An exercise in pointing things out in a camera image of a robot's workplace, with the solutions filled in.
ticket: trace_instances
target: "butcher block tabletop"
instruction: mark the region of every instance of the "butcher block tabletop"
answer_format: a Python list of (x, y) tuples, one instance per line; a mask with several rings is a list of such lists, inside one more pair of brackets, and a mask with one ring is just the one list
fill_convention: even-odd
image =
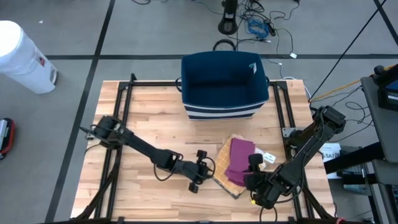
[[(303, 81), (286, 81), (296, 127), (307, 127), (312, 123)], [(96, 108), (93, 124), (102, 116), (112, 115), (119, 81), (104, 81)], [(181, 93), (174, 86), (134, 86), (127, 118), (127, 127), (136, 136), (159, 149), (170, 149), (184, 155), (184, 160), (196, 161), (197, 150), (207, 151), (215, 158), (218, 151), (232, 134), (252, 141), (259, 149), (276, 156), (274, 164), (267, 164), (266, 170), (273, 171), (285, 161), (284, 147), (280, 133), (273, 87), (269, 87), (269, 101), (248, 119), (220, 121), (190, 121), (182, 104)], [(282, 90), (284, 118), (288, 121)], [(124, 108), (124, 91), (119, 117)], [(88, 142), (87, 147), (98, 144)], [(96, 146), (87, 151), (80, 181), (76, 192), (71, 217), (79, 215), (95, 196), (101, 180), (106, 149)], [(331, 197), (322, 157), (317, 154), (305, 167), (310, 190), (330, 213), (335, 208)], [(163, 179), (168, 174), (157, 171)], [(125, 221), (255, 221), (259, 220), (260, 207), (250, 202), (249, 191), (234, 199), (214, 180), (208, 179), (199, 185), (197, 194), (188, 190), (190, 181), (183, 176), (173, 175), (169, 180), (159, 182), (154, 176), (150, 160), (123, 146), (123, 155), (118, 177), (113, 220), (125, 217)], [(281, 196), (279, 200), (289, 197)], [(102, 216), (106, 213), (108, 193), (104, 196)], [(300, 195), (303, 216), (307, 211)], [(293, 201), (275, 205), (278, 221), (295, 217)], [(262, 221), (274, 221), (274, 210), (264, 209)]]

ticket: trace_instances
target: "white bucket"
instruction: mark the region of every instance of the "white bucket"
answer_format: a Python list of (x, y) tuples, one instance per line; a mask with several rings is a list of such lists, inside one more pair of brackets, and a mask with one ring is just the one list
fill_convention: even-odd
[(58, 71), (18, 24), (0, 21), (0, 73), (41, 94), (55, 88)]

